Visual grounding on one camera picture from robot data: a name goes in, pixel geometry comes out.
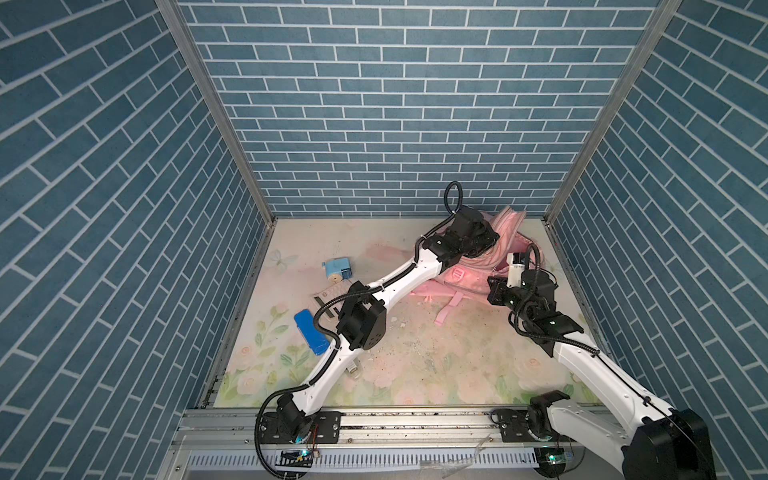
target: blue pencil sharpener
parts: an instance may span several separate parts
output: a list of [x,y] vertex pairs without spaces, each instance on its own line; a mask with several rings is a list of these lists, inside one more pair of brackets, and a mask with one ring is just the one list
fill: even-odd
[[323,262],[323,266],[326,268],[328,280],[334,283],[352,278],[352,267],[349,266],[349,258],[347,257],[328,260]]

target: small white bottle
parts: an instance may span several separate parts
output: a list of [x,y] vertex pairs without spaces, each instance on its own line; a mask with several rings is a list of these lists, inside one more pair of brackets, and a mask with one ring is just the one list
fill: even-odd
[[507,272],[507,288],[520,286],[521,275],[525,270],[523,258],[523,253],[507,253],[507,264],[509,265],[509,271]]

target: blue pencil case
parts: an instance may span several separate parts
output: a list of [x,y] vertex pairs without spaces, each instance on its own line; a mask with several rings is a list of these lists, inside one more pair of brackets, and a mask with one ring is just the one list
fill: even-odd
[[328,350],[330,342],[325,335],[315,329],[315,326],[312,324],[312,313],[309,310],[298,312],[293,316],[293,319],[296,320],[299,331],[315,355],[322,355]]

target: painted flower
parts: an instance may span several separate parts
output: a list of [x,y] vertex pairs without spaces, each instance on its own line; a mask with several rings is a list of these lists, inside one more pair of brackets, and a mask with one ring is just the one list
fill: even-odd
[[362,377],[381,389],[392,385],[392,381],[406,369],[409,359],[395,353],[383,353],[381,350],[377,353],[379,355],[374,356],[372,362],[362,365]]
[[261,390],[264,384],[263,375],[255,370],[247,370],[237,376],[237,393],[253,395]]
[[467,372],[456,377],[458,389],[456,393],[464,403],[498,403],[500,398],[496,395],[492,382],[477,372]]
[[448,389],[436,383],[427,385],[427,400],[433,405],[445,405],[448,402]]
[[515,350],[512,369],[519,378],[520,388],[529,392],[560,389],[568,382],[566,369],[534,343]]
[[235,344],[229,365],[227,365],[227,371],[245,370],[254,366],[257,361],[258,352],[259,347],[253,341]]
[[345,392],[352,392],[355,387],[357,386],[357,383],[355,381],[356,379],[353,378],[349,374],[341,375],[341,379],[339,380],[339,385],[341,385],[341,388],[344,389]]
[[410,385],[392,394],[392,402],[395,405],[424,405],[426,404],[426,392],[421,386]]

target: aluminum frame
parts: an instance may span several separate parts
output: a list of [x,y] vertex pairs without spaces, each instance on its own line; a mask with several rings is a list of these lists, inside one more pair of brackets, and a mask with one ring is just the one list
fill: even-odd
[[235,308],[230,317],[230,321],[227,323],[227,330],[222,336],[219,349],[217,350],[216,356],[210,364],[210,369],[206,375],[203,391],[195,404],[198,407],[206,408],[212,403],[210,396],[214,393],[214,386],[220,381],[220,377],[224,375],[224,371],[227,369],[227,364],[232,355],[235,342],[237,341],[237,334],[240,332],[240,326],[243,324],[243,317],[248,309],[250,298],[253,296],[256,281],[259,278],[259,272],[264,265],[266,252],[270,248],[270,243],[272,243],[272,235],[275,233],[276,222],[277,219],[264,229],[264,233],[259,240],[259,246],[256,248],[256,253],[253,255],[253,260],[251,261],[245,283],[240,290],[240,296],[235,303]]
[[629,95],[632,85],[634,85],[637,77],[643,71],[645,62],[648,61],[650,54],[656,48],[659,40],[661,40],[661,35],[666,30],[675,12],[677,12],[677,8],[680,7],[680,3],[682,3],[682,0],[660,0],[654,13],[651,14],[643,35],[635,48],[632,49],[632,53],[625,63],[624,70],[616,80],[616,85],[608,96],[605,106],[603,106],[598,119],[594,122],[592,130],[587,134],[587,138],[584,139],[584,143],[581,144],[576,160],[571,165],[571,169],[565,175],[560,189],[544,213],[544,219],[548,223],[554,222],[560,214],[565,201],[571,195],[578,179],[592,160],[592,155],[598,149],[600,142],[603,141],[603,137],[608,132],[608,128],[619,112],[619,108],[624,103],[624,99]]
[[184,14],[181,12],[178,1],[156,0],[156,3],[160,14],[163,16],[163,20],[168,25],[170,35],[174,38],[181,56],[187,63],[195,85],[200,90],[200,94],[203,95],[203,100],[208,106],[216,126],[219,128],[221,137],[227,144],[232,159],[235,165],[237,165],[237,170],[243,176],[243,180],[245,180],[248,191],[259,208],[259,212],[261,212],[267,225],[271,226],[274,223],[275,216],[261,191],[261,187],[259,187],[256,175],[253,173],[253,168],[251,168],[248,162],[248,156],[243,149],[243,145],[240,143],[240,139],[237,138],[230,116],[221,102],[221,98],[214,86],[214,81],[211,80],[208,74],[203,57],[200,56],[200,51],[197,50],[197,46],[192,38],[192,32],[187,25],[187,21],[184,20]]
[[[497,408],[524,409],[525,406],[413,406],[334,408],[342,416],[339,443],[322,449],[442,449],[474,448],[486,451],[510,447],[556,447],[557,442],[504,443],[490,413]],[[581,406],[605,421],[618,425],[603,406]],[[193,452],[241,452],[253,449],[254,419],[258,409],[188,409],[163,460],[158,479],[184,477]],[[295,449],[294,444],[269,445],[265,449]]]
[[579,279],[576,276],[576,271],[571,266],[571,262],[568,260],[568,256],[565,254],[565,250],[563,250],[563,247],[561,247],[558,233],[554,230],[554,227],[547,222],[544,222],[544,230],[547,232],[549,241],[552,244],[552,248],[554,249],[554,254],[557,256],[558,260],[560,260],[560,266],[562,267],[563,272],[565,272],[568,283],[571,285],[571,290],[573,290],[573,293],[576,296],[576,301],[581,308],[581,312],[584,314],[584,319],[587,321],[587,326],[589,327],[589,331],[593,336],[594,342],[597,344],[601,352],[606,353],[613,360],[615,360],[616,358],[614,357],[613,351],[608,345],[608,342],[605,339],[605,335],[603,334],[603,330],[596,320],[597,315],[589,305],[589,302],[587,301],[587,295],[584,293],[584,288],[581,286],[581,282],[579,282]]

